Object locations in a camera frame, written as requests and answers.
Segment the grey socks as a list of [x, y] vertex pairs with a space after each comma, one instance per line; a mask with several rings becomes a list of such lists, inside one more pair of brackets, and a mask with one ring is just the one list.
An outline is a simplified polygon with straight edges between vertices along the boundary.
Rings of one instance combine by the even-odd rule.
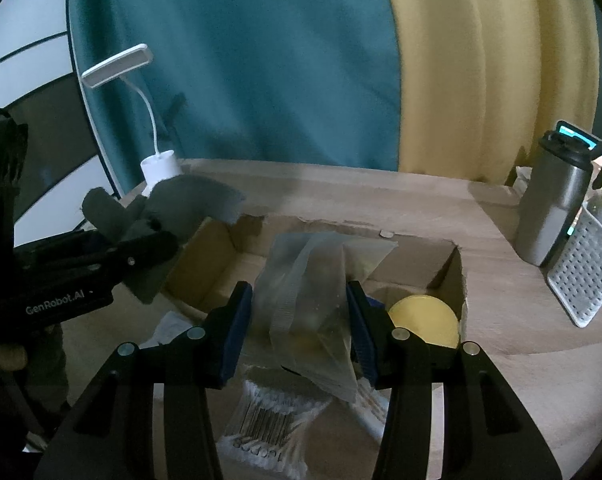
[[206, 219], [236, 223], [245, 199], [230, 185], [196, 174], [180, 174], [160, 181], [148, 196], [138, 195], [128, 206], [103, 188], [93, 188], [84, 197], [82, 211], [113, 244], [167, 232], [184, 247]]

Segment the yellow lidded red can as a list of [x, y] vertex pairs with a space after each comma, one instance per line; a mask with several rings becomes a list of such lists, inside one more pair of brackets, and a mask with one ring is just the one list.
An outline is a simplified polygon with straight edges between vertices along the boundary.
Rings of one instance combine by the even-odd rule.
[[435, 296], [407, 296], [390, 307], [388, 313], [396, 327], [410, 330], [427, 344], [458, 347], [458, 318], [451, 307]]

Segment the bag of cotton swabs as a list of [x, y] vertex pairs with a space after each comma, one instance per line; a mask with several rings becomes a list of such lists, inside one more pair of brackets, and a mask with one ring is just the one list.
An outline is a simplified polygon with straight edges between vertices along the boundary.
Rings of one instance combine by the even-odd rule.
[[310, 428], [330, 403], [329, 394], [306, 382], [244, 378], [236, 409], [216, 441], [223, 473], [231, 479], [310, 478]]

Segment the clear bag of snacks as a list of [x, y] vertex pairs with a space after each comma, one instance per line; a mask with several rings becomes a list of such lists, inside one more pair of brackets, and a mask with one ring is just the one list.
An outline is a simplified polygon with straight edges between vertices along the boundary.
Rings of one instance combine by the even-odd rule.
[[255, 281], [243, 359], [292, 370], [352, 402], [346, 283], [366, 281], [395, 248], [392, 240], [333, 231], [277, 235]]

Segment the brown cardboard box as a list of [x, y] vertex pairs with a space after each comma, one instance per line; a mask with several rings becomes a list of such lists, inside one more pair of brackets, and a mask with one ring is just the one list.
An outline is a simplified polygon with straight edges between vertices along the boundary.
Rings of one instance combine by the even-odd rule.
[[222, 306], [238, 281], [254, 284], [275, 237], [287, 232], [334, 231], [397, 244], [363, 281], [368, 296], [392, 307], [410, 294], [444, 301], [458, 318], [458, 333], [467, 333], [467, 287], [459, 248], [450, 240], [395, 233], [363, 223], [336, 223], [298, 217], [245, 214], [228, 226], [206, 220], [182, 251], [163, 291], [191, 314]]

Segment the white desk lamp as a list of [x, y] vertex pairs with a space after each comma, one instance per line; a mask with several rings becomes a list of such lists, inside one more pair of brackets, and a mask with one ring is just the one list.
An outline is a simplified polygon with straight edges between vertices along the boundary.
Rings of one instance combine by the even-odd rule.
[[80, 74], [80, 81], [89, 89], [99, 88], [114, 80], [123, 81], [130, 90], [135, 92], [144, 102], [151, 125], [153, 153], [145, 157], [140, 163], [146, 187], [141, 192], [144, 197], [149, 197], [156, 185], [162, 181], [173, 179], [182, 174], [182, 167], [173, 150], [161, 151], [158, 142], [158, 128], [156, 128], [156, 115], [148, 96], [130, 81], [127, 74], [153, 61], [153, 54], [148, 44], [136, 44], [105, 60], [89, 67]]

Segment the white perforated plastic basket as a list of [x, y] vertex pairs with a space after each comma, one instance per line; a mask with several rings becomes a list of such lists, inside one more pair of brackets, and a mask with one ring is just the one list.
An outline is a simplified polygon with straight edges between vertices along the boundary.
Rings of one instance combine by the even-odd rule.
[[602, 208], [584, 202], [546, 282], [575, 326], [584, 328], [602, 307]]

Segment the teal curtain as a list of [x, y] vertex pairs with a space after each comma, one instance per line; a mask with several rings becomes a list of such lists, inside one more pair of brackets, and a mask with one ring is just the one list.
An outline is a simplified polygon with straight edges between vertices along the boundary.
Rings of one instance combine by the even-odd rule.
[[85, 94], [118, 187], [154, 150], [394, 170], [400, 55], [390, 0], [68, 0], [78, 70], [152, 62]]

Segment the steel travel mug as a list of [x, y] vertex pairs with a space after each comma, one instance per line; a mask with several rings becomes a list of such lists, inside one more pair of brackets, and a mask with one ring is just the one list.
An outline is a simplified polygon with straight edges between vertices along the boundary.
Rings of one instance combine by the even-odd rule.
[[587, 143], [555, 130], [538, 141], [531, 179], [519, 204], [514, 250], [533, 266], [543, 266], [566, 234], [593, 173]]

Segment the yellow curtain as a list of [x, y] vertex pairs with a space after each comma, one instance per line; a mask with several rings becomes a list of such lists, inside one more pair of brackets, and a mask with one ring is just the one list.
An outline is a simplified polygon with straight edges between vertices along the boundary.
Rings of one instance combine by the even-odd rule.
[[560, 120], [593, 127], [594, 0], [390, 1], [401, 171], [503, 184]]

